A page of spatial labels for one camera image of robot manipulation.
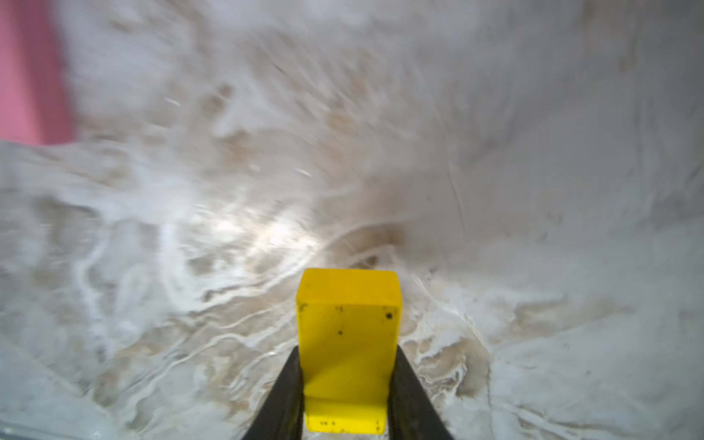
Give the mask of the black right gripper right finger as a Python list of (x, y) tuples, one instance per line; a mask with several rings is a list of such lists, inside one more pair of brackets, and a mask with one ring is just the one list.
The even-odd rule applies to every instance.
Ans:
[(397, 346), (388, 401), (390, 440), (453, 440), (413, 367)]

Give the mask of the yellow block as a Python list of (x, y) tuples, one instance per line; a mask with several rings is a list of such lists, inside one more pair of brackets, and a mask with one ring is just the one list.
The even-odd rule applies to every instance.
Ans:
[(296, 316), (309, 431), (384, 433), (402, 312), (393, 271), (304, 271)]

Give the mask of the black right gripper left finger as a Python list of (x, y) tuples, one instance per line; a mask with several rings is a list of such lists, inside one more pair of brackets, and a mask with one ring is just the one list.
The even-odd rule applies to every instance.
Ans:
[(243, 440), (301, 440), (303, 428), (304, 378), (296, 346)]

